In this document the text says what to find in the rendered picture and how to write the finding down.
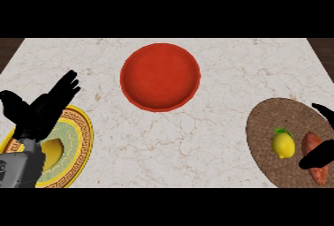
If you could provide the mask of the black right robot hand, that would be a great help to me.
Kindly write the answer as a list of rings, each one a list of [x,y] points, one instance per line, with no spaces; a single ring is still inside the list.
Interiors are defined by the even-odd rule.
[[[328,124],[334,129],[334,111],[321,104],[314,103],[312,107],[328,120]],[[303,170],[311,168],[322,168],[334,161],[334,139],[325,140],[318,147],[306,154],[299,162]]]

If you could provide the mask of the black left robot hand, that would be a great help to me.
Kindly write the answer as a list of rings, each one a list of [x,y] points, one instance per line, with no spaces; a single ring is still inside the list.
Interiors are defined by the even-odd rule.
[[[0,92],[5,117],[16,124],[14,138],[42,141],[61,118],[62,111],[80,91],[77,72],[70,70],[52,90],[39,96],[33,103],[9,90]]]

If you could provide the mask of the orange sweet potato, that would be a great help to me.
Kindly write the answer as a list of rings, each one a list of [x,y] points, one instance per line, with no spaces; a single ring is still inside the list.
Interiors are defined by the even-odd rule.
[[[309,132],[303,137],[303,142],[302,142],[303,155],[308,155],[311,151],[318,147],[319,144],[321,144],[319,136],[314,132]],[[324,185],[327,183],[328,166],[324,166],[322,168],[311,168],[308,172],[316,184]]]

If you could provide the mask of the brown woven placemat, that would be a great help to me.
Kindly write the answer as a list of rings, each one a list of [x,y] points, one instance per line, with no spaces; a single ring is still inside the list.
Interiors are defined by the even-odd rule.
[[[272,149],[277,128],[293,133],[296,154],[287,159],[281,159]],[[306,134],[314,132],[322,141],[334,139],[334,129],[312,107],[293,99],[266,99],[250,112],[246,132],[251,157],[278,187],[334,187],[334,162],[328,165],[327,183],[322,186],[316,184],[309,171],[299,167],[305,156],[302,143]]]

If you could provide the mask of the red bowl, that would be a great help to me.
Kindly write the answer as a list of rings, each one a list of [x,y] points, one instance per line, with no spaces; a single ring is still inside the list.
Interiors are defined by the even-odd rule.
[[[200,79],[195,57],[170,43],[152,43],[138,49],[120,71],[120,85],[129,102],[151,112],[181,108],[195,96]]]

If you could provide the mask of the yellow lemon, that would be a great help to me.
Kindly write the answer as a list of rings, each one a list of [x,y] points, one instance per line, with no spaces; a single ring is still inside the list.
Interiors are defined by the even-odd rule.
[[[285,128],[275,129],[272,149],[281,159],[291,158],[296,154],[296,142],[293,133]]]

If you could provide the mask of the yellow patterned plate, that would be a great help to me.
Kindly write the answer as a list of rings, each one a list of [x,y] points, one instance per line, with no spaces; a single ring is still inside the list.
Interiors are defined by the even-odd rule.
[[[24,151],[24,144],[14,139],[15,131],[0,144],[0,154]],[[46,155],[37,188],[64,188],[79,177],[92,153],[95,131],[86,113],[73,105],[62,111],[49,137],[40,142]]]

